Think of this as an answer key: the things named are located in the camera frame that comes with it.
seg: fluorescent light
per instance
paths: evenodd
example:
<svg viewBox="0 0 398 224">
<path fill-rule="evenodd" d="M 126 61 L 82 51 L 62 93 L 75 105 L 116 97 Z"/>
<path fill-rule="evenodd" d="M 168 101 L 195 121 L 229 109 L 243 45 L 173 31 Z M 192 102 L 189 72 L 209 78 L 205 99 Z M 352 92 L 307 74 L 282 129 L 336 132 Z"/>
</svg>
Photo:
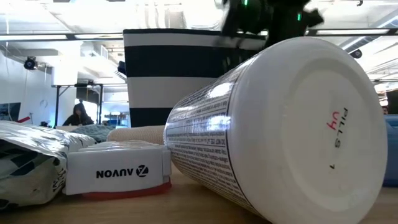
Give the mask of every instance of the fluorescent light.
<svg viewBox="0 0 398 224">
<path fill-rule="evenodd" d="M 386 34 L 389 29 L 349 29 L 349 30 L 318 30 L 318 35 L 373 35 Z"/>
<path fill-rule="evenodd" d="M 77 39 L 123 39 L 123 34 L 76 34 Z"/>
<path fill-rule="evenodd" d="M 66 40 L 65 35 L 0 35 L 0 41 L 16 40 Z"/>
</svg>

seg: dark hair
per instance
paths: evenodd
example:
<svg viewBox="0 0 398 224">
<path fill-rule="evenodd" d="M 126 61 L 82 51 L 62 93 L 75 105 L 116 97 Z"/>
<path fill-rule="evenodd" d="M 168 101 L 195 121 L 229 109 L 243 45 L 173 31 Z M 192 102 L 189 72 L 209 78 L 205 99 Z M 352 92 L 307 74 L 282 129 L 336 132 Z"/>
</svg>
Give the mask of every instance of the dark hair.
<svg viewBox="0 0 398 224">
<path fill-rule="evenodd" d="M 73 107 L 73 114 L 74 114 L 74 115 L 77 115 L 77 114 L 76 114 L 76 110 L 80 110 L 80 112 L 81 112 L 81 115 L 80 115 L 80 116 L 82 116 L 82 117 L 88 116 L 88 115 L 87 115 L 87 112 L 86 112 L 86 108 L 85 108 L 85 106 L 83 105 L 83 103 L 78 103 L 78 104 L 76 104 L 76 105 Z"/>
</svg>

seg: white pill bottle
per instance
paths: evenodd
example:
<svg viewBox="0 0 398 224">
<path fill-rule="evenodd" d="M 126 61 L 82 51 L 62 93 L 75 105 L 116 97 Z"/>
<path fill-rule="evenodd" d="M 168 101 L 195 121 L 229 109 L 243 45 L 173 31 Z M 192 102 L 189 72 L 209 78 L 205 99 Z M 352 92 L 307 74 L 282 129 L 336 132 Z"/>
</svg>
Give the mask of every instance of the white pill bottle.
<svg viewBox="0 0 398 224">
<path fill-rule="evenodd" d="M 165 143 L 185 175 L 276 224 L 356 224 L 381 189 L 386 126 L 360 65 L 275 44 L 181 100 Z"/>
</svg>

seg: white ceiling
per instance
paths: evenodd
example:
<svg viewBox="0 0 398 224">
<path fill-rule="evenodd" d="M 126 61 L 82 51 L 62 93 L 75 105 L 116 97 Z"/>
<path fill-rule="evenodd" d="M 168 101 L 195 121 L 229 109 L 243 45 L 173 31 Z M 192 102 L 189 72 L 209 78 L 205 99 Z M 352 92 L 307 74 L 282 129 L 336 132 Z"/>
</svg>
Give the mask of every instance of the white ceiling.
<svg viewBox="0 0 398 224">
<path fill-rule="evenodd" d="M 223 11 L 215 7 L 220 0 L 71 0 L 70 3 L 53 3 L 52 0 L 0 0 L 0 34 L 43 33 L 105 33 L 122 32 L 140 28 L 219 29 Z M 307 9 L 318 8 L 325 17 L 322 29 L 376 28 L 398 16 L 398 0 L 312 0 Z M 348 47 L 357 37 L 323 37 L 341 47 Z M 398 37 L 380 37 L 361 44 L 363 57 L 358 62 L 368 72 L 371 80 L 398 81 Z M 109 50 L 112 62 L 124 60 L 122 41 L 94 42 Z M 67 54 L 76 42 L 35 42 L 10 44 L 10 49 L 55 49 Z M 42 57 L 51 64 L 57 58 Z M 114 76 L 109 69 L 95 68 L 92 58 L 82 60 L 80 78 L 103 79 Z"/>
</svg>

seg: blue object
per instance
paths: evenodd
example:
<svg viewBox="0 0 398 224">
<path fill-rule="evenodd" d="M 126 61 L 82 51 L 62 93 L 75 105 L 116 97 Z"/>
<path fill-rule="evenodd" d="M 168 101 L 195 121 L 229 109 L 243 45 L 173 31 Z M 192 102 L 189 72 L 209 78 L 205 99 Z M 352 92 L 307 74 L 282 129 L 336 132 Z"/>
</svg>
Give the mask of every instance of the blue object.
<svg viewBox="0 0 398 224">
<path fill-rule="evenodd" d="M 398 187 L 398 115 L 385 115 L 388 139 L 387 169 L 383 186 Z"/>
</svg>

